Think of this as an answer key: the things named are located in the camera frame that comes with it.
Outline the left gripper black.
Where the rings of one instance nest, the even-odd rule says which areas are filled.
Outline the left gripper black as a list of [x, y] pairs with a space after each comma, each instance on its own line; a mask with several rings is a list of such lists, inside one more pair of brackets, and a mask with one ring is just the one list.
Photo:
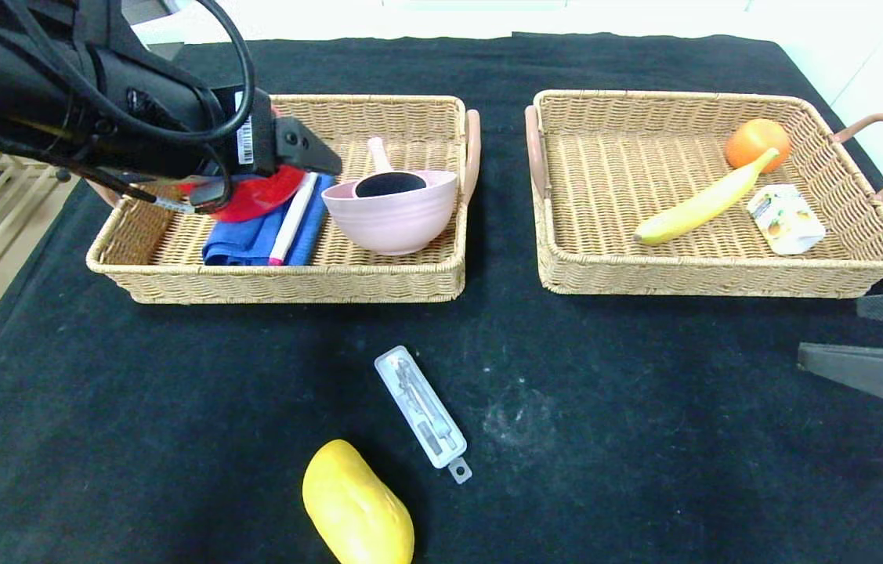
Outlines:
[[[212, 131], [234, 116], [243, 103], [244, 86], [194, 87], [188, 96], [150, 94], [147, 98], [144, 121], [148, 124], [169, 131]], [[336, 151], [300, 119], [273, 119], [264, 92], [255, 94], [251, 117], [226, 138], [212, 140], [209, 147], [170, 139], [158, 140], [156, 146], [161, 154], [162, 176], [219, 176], [222, 168], [233, 176], [269, 176], [277, 165], [331, 176], [343, 172], [343, 161]]]

